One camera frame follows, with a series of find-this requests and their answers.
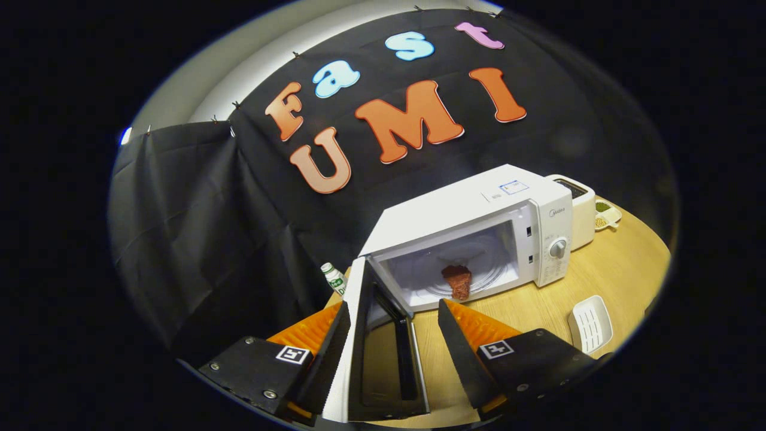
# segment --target glass turntable plate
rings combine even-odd
[[[411,266],[413,287],[424,288],[442,298],[452,298],[452,288],[441,274],[448,265],[463,265],[471,271],[471,294],[489,287],[512,269],[508,252],[498,238],[474,236],[429,248],[416,257]]]

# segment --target microwave dial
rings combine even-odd
[[[564,252],[567,249],[566,239],[559,239],[551,245],[551,257],[560,259],[564,257]]]

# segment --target letter cutout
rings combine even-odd
[[[314,138],[316,145],[325,147],[327,155],[336,167],[335,175],[330,177],[322,175],[314,159],[311,158],[311,147],[308,145],[301,146],[290,156],[290,163],[298,166],[303,178],[315,192],[324,194],[337,192],[351,179],[351,165],[335,139],[336,132],[335,127],[328,127]]]
[[[386,39],[385,47],[396,51],[396,56],[405,61],[428,57],[434,53],[434,46],[416,31],[391,36]]]
[[[359,81],[362,76],[357,71],[351,69],[348,63],[343,60],[333,61],[319,69],[312,81],[316,85],[316,96],[320,99],[326,99],[337,93],[344,87],[351,87]]]
[[[423,122],[428,127],[428,142],[436,145],[465,133],[455,123],[436,92],[435,81],[420,81],[407,88],[407,112],[383,100],[370,100],[356,110],[356,117],[367,120],[383,153],[381,162],[393,163],[407,156],[407,147],[399,145],[394,133],[416,150],[423,147]]]
[[[477,27],[468,22],[459,23],[455,26],[455,30],[466,32],[466,34],[473,38],[474,41],[479,42],[487,48],[503,49],[506,47],[501,41],[494,41],[485,36],[484,33],[486,33],[486,30],[484,28]]]
[[[482,67],[469,72],[468,76],[479,81],[495,104],[495,119],[510,123],[526,117],[526,109],[520,107],[502,80],[502,72],[494,67]]]
[[[292,112],[300,112],[300,108],[303,107],[300,99],[293,95],[293,93],[298,91],[300,91],[300,84],[291,82],[266,107],[266,115],[271,115],[274,123],[277,123],[277,126],[280,128],[280,139],[282,142],[288,140],[298,130],[298,127],[303,124],[303,117],[295,118]]]

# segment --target microwave control panel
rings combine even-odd
[[[540,272],[538,287],[563,278],[569,264],[572,235],[571,198],[556,199],[539,206]]]

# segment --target blue letter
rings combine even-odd
[[[319,69],[314,75],[313,81],[314,84],[317,84],[316,96],[322,99],[330,97],[341,88],[351,87],[356,84],[360,76],[362,74],[353,71],[351,66],[345,61],[333,61]]]
[[[393,35],[386,39],[385,47],[396,51],[396,56],[406,61],[428,57],[434,53],[434,46],[426,37],[415,31]]]

